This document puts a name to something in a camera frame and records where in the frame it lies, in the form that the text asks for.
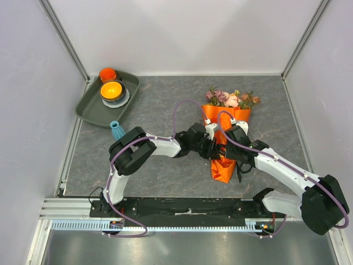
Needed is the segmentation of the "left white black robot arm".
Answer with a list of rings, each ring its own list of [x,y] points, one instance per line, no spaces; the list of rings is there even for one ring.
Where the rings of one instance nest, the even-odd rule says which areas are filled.
[[[110,175],[103,191],[102,211],[109,217],[119,215],[129,176],[138,171],[151,156],[180,158],[197,152],[206,160],[217,160],[216,131],[218,124],[194,123],[175,137],[161,137],[146,133],[137,126],[109,148]]]

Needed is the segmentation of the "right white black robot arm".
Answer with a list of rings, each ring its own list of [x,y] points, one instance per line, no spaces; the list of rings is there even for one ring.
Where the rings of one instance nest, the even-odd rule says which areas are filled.
[[[292,194],[267,192],[252,205],[256,216],[263,218],[276,212],[299,218],[319,235],[332,228],[348,227],[350,210],[335,177],[308,172],[264,142],[250,141],[245,126],[246,123],[238,123],[221,131],[227,139],[226,157],[271,175],[292,191]]]

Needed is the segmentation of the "black ribbon with gold text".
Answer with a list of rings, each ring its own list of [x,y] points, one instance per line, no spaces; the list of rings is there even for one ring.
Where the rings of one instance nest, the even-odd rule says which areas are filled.
[[[234,171],[236,171],[236,175],[240,183],[242,181],[243,174],[247,174],[253,169],[253,166],[251,165],[242,164],[240,166],[235,160],[230,160],[223,156],[220,157],[220,160],[215,161],[217,168],[216,180],[220,181],[220,177],[222,177],[222,181],[228,183],[231,180]]]

